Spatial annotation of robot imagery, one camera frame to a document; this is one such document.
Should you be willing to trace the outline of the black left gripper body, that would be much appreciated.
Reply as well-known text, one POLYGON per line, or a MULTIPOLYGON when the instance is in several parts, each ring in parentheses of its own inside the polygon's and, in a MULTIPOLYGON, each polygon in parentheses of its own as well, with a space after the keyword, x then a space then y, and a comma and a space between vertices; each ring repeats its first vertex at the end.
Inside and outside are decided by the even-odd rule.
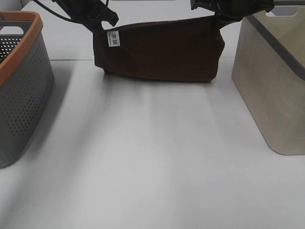
POLYGON ((72 22, 82 24, 90 32, 103 30, 102 22, 115 26, 119 20, 116 12, 101 0, 57 0, 72 22))

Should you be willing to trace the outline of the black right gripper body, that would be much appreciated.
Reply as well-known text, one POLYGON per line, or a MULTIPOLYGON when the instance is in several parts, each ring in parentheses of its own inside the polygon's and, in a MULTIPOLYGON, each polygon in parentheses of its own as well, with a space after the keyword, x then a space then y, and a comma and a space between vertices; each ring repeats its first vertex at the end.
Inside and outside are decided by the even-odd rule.
POLYGON ((229 21, 240 21, 242 18, 261 11, 271 11, 273 0, 191 0, 191 10, 203 8, 229 21))

